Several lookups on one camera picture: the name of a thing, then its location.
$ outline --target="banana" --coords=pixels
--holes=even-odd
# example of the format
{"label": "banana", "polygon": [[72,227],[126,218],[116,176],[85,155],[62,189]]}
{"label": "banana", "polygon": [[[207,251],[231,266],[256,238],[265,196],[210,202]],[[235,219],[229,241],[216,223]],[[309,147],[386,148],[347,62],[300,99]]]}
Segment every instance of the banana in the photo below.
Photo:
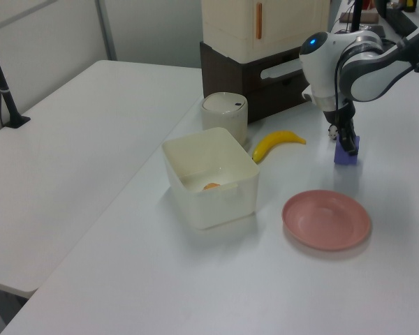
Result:
{"label": "banana", "polygon": [[253,152],[253,161],[259,163],[275,145],[285,142],[297,142],[306,144],[304,138],[299,137],[292,131],[275,131],[265,136],[256,146]]}

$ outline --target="orange handle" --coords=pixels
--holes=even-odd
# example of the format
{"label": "orange handle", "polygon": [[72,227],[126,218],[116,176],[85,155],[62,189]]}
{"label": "orange handle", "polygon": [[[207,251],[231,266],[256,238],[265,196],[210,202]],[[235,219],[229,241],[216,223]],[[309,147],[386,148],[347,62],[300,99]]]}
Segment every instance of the orange handle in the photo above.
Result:
{"label": "orange handle", "polygon": [[263,37],[263,5],[261,2],[256,4],[256,38]]}

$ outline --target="dark brown box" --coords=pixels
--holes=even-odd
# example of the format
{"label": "dark brown box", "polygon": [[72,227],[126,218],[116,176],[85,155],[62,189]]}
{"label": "dark brown box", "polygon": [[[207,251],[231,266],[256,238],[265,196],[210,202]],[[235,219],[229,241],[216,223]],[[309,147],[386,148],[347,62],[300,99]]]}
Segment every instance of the dark brown box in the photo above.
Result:
{"label": "dark brown box", "polygon": [[309,85],[302,70],[278,78],[261,79],[260,73],[299,57],[299,48],[247,64],[219,54],[200,42],[203,96],[216,92],[242,94],[249,104],[249,122],[257,121],[305,102],[302,91]]}

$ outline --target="white desk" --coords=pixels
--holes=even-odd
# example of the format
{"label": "white desk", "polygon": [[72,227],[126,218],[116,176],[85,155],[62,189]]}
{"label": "white desk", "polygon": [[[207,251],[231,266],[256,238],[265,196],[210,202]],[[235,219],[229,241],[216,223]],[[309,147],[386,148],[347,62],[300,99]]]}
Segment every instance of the white desk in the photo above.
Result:
{"label": "white desk", "polygon": [[0,289],[40,287],[200,98],[200,82],[199,69],[100,61],[29,123],[0,131]]}
{"label": "white desk", "polygon": [[[356,109],[358,166],[334,165],[309,103],[250,125],[252,144],[278,129],[307,144],[260,164],[256,214],[206,231],[184,222],[157,149],[3,335],[419,334],[419,74]],[[199,130],[196,103],[168,137]],[[282,206],[315,188],[359,201],[370,238],[328,253],[285,234]]]}

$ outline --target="white cabinet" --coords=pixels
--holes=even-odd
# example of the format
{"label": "white cabinet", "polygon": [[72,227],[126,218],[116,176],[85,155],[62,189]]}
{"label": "white cabinet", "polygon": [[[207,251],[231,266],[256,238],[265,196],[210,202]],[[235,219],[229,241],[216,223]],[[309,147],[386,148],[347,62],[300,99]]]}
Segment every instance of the white cabinet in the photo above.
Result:
{"label": "white cabinet", "polygon": [[202,0],[203,42],[248,63],[325,31],[329,7],[330,0]]}

